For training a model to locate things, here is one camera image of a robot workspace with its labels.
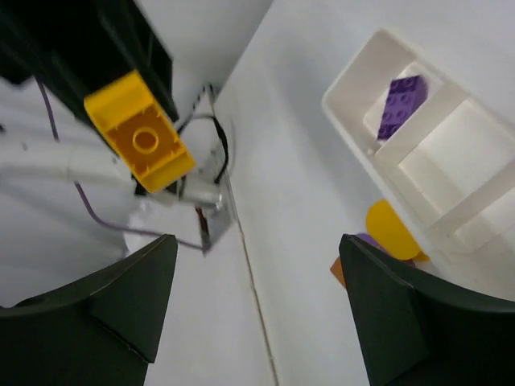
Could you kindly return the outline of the yellow half-round lego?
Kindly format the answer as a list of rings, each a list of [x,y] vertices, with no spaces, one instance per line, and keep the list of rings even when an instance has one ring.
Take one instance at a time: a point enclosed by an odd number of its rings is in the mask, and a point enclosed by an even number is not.
[[[170,118],[136,71],[84,98],[84,109],[101,136],[150,193],[196,167]]]

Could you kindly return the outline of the purple lego brick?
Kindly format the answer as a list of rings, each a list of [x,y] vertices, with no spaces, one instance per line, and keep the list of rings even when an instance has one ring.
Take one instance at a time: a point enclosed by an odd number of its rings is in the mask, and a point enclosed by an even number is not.
[[[427,98],[426,81],[421,75],[397,78],[390,82],[378,141],[388,140]]]

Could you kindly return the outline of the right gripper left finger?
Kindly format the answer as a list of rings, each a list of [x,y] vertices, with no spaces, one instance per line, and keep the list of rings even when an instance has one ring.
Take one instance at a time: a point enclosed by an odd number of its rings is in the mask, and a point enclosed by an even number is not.
[[[178,243],[1,310],[3,385],[142,385],[157,357]]]

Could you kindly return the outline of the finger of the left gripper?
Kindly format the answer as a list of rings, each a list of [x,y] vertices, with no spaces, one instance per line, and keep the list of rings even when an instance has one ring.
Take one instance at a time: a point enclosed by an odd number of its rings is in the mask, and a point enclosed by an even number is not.
[[[133,70],[176,121],[173,59],[136,2],[1,3],[1,78],[36,78],[86,125],[84,99]]]

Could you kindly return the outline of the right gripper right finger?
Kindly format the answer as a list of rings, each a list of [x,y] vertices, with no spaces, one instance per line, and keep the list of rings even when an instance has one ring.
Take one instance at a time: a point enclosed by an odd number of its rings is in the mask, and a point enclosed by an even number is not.
[[[406,265],[354,235],[340,261],[371,385],[512,385],[514,303]]]

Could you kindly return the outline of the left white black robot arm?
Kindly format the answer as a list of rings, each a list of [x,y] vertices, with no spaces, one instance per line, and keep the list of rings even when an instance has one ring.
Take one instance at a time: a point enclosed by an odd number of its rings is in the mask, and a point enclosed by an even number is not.
[[[173,61],[134,1],[4,1],[1,78],[34,78],[91,127],[103,148],[5,139],[1,171],[80,186],[119,184],[198,213],[223,207],[221,176],[205,179],[181,134],[172,97]]]

